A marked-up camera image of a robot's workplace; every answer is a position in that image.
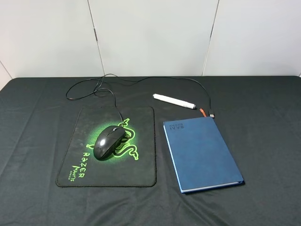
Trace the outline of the black green Razer mouse pad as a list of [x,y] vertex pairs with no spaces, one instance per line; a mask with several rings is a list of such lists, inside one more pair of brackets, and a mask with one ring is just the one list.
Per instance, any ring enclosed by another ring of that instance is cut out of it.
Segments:
[[[156,183],[155,123],[152,107],[82,108],[58,171],[59,187],[151,187]],[[122,126],[125,136],[114,152],[96,159],[97,137]]]

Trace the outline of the black computer mouse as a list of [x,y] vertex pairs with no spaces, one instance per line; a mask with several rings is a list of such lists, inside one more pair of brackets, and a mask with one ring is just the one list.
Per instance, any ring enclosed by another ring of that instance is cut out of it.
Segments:
[[109,157],[125,137],[126,131],[120,126],[108,126],[96,139],[93,152],[97,160],[104,160]]

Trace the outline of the blue hardcover notebook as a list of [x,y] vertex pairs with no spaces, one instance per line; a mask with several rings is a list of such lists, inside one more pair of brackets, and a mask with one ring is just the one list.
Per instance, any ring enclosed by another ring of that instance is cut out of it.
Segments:
[[243,183],[213,118],[166,121],[163,128],[181,193]]

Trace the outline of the black table cloth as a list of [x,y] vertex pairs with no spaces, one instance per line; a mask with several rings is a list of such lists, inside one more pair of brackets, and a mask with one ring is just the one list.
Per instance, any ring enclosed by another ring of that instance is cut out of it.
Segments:
[[[301,80],[297,76],[106,78],[113,91],[85,97],[94,81],[17,78],[0,92],[0,223],[3,226],[298,226],[301,223]],[[153,93],[204,109],[245,180],[194,194],[179,191],[164,121],[197,111],[155,101]],[[84,106],[151,106],[157,182],[149,188],[59,188],[55,184]]]

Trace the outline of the orange ribbon bookmark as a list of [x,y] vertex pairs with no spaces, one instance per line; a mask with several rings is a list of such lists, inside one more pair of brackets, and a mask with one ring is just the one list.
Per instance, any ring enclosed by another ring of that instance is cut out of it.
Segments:
[[205,111],[204,111],[202,108],[200,108],[199,110],[200,110],[200,112],[203,114],[204,117],[207,117]]

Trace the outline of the white marker pen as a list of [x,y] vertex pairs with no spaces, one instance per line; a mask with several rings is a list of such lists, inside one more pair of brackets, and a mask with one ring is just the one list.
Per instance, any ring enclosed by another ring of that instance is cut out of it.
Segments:
[[181,107],[185,107],[185,108],[189,108],[189,109],[196,109],[195,104],[189,103],[189,102],[186,102],[186,101],[183,101],[183,100],[179,100],[179,99],[176,99],[176,98],[167,97],[167,96],[159,95],[159,94],[153,94],[153,98],[156,99],[156,100],[160,100],[160,101],[167,102],[167,103],[170,103],[170,104],[178,105],[178,106],[181,106]]

